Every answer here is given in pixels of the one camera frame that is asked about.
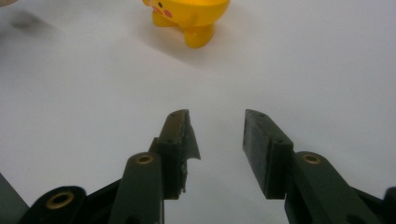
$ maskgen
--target yellow toy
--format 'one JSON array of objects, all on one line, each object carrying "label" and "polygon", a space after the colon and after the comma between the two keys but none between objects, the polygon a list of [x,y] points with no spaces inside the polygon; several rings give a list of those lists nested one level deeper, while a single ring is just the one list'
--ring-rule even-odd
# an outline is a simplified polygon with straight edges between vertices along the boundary
[{"label": "yellow toy", "polygon": [[179,26],[186,44],[194,49],[206,45],[215,33],[214,23],[227,9],[230,0],[143,0],[152,7],[157,26]]}]

